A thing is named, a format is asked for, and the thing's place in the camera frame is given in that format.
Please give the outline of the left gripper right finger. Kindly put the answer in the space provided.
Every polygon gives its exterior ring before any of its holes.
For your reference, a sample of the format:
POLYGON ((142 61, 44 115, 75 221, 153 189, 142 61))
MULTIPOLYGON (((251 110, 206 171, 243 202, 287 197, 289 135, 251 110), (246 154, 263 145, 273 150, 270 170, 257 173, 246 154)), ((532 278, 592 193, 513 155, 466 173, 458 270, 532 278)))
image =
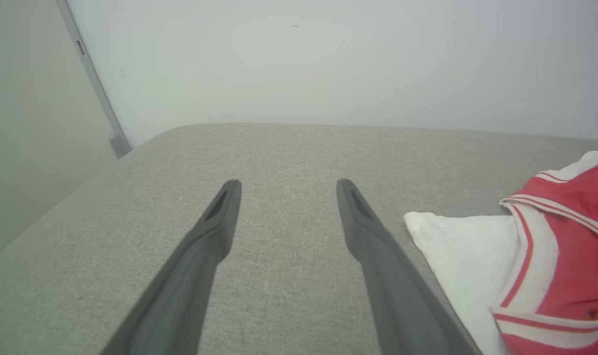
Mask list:
POLYGON ((344 238, 359 261, 384 355, 474 355, 395 238, 349 179, 336 184, 344 238))

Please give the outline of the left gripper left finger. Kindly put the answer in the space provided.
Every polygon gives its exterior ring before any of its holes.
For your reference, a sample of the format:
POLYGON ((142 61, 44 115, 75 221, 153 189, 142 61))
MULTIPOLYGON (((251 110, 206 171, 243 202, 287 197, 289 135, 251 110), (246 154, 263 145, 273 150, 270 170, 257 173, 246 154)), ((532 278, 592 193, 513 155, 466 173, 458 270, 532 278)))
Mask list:
POLYGON ((241 200, 241 182, 227 180, 125 317, 104 355, 197 353, 215 272, 233 246, 241 200))

